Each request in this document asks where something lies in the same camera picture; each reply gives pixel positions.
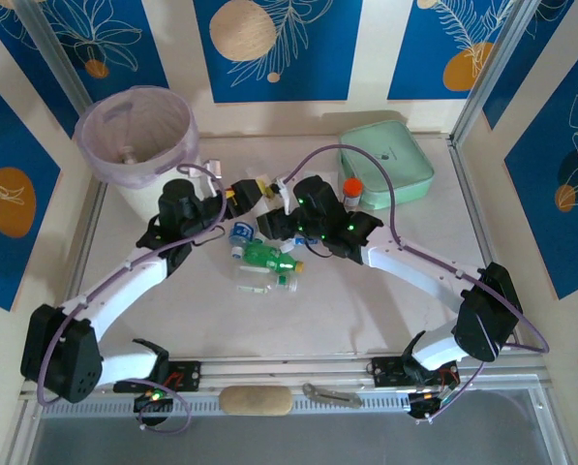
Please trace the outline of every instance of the mint green box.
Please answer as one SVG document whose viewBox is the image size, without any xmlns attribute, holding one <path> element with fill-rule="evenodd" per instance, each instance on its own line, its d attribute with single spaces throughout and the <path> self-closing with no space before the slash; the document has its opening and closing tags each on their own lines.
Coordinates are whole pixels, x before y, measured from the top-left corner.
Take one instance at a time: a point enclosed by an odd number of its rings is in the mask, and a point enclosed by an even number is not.
<svg viewBox="0 0 578 465">
<path fill-rule="evenodd" d="M 410 130 L 400 121 L 351 129 L 340 135 L 340 143 L 355 145 L 375 156 L 389 174 L 396 203 L 420 199 L 428 193 L 435 170 L 419 147 Z M 368 210 L 390 206 L 389 191 L 377 167 L 366 157 L 352 150 L 340 150 L 341 191 L 345 179 L 356 177 L 364 184 L 359 202 Z"/>
</svg>

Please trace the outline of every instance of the beige circle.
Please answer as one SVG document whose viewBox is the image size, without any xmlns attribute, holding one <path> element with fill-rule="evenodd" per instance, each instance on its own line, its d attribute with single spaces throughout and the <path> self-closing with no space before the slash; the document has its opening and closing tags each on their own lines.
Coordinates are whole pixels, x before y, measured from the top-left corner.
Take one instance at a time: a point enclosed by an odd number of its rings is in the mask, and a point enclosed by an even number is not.
<svg viewBox="0 0 578 465">
<path fill-rule="evenodd" d="M 12 2 L 13 2 L 13 0 L 0 0 L 0 6 L 8 8 L 9 10 L 12 10 L 14 8 L 14 4 Z M 36 3 L 45 2 L 45 0 L 35 0 L 35 2 Z"/>
<path fill-rule="evenodd" d="M 230 0 L 211 18 L 211 41 L 227 60 L 261 58 L 276 43 L 271 16 L 252 0 Z"/>
<path fill-rule="evenodd" d="M 416 1 L 418 8 L 421 8 L 422 10 L 428 10 L 429 8 L 433 8 L 435 5 L 437 5 L 440 0 L 416 0 Z"/>
</svg>

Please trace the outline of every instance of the green plastic bottle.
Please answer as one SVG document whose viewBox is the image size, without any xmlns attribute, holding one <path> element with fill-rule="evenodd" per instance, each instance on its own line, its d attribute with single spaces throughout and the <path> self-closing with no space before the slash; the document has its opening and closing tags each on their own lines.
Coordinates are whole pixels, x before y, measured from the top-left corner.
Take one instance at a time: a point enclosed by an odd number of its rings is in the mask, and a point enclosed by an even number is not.
<svg viewBox="0 0 578 465">
<path fill-rule="evenodd" d="M 303 262 L 294 260 L 289 254 L 283 254 L 280 249 L 259 242 L 251 242 L 248 245 L 243 254 L 243 261 L 246 264 L 273 269 L 277 273 L 287 271 L 301 273 L 304 269 Z"/>
</svg>

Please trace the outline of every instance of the orange bottle cap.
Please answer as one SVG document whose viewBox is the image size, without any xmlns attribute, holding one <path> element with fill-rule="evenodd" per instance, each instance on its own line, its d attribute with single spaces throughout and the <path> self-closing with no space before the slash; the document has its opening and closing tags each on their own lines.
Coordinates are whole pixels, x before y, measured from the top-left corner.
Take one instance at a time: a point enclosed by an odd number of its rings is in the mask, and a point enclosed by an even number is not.
<svg viewBox="0 0 578 465">
<path fill-rule="evenodd" d="M 356 177 L 350 177 L 345 181 L 345 185 L 343 186 L 343 192 L 346 196 L 349 197 L 359 197 L 362 195 L 362 190 L 364 189 L 364 185 L 362 181 L 357 179 Z"/>
</svg>

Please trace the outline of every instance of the white tabletop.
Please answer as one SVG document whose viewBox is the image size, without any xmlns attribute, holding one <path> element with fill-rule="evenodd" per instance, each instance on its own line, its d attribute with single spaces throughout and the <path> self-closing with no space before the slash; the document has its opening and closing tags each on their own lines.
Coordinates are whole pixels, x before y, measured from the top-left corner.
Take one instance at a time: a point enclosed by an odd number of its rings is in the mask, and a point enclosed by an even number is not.
<svg viewBox="0 0 578 465">
<path fill-rule="evenodd" d="M 400 234 L 450 259 L 482 264 L 445 140 L 417 140 L 436 175 L 425 198 L 397 208 Z M 200 149 L 203 160 L 222 161 L 223 181 L 229 185 L 248 174 L 274 177 L 290 171 L 312 150 L 336 141 L 204 139 Z M 320 154 L 305 171 L 336 179 L 336 153 Z M 386 223 L 387 215 L 388 210 L 377 212 Z M 142 220 L 108 188 L 82 288 L 122 262 L 144 231 Z M 438 301 L 397 277 L 347 260 L 320 259 L 303 247 L 291 252 L 305 263 L 297 293 L 245 294 L 232 281 L 235 259 L 229 252 L 227 238 L 195 249 L 166 282 L 113 325 L 102 344 L 142 337 L 173 357 L 401 352 L 418 331 L 453 317 Z"/>
</svg>

